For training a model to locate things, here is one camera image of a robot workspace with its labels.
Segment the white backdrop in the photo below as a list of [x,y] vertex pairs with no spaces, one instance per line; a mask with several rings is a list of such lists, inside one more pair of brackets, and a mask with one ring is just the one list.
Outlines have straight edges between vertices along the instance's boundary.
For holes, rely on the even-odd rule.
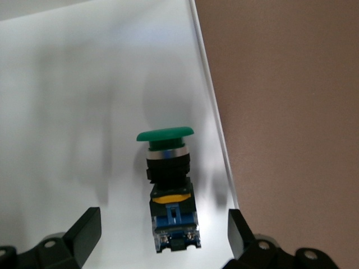
[[[184,0],[88,1],[0,21],[0,245],[23,252],[100,206],[102,238],[84,268],[222,268],[232,257],[237,197],[196,27]],[[156,254],[136,136],[176,126],[195,130],[202,248]]]

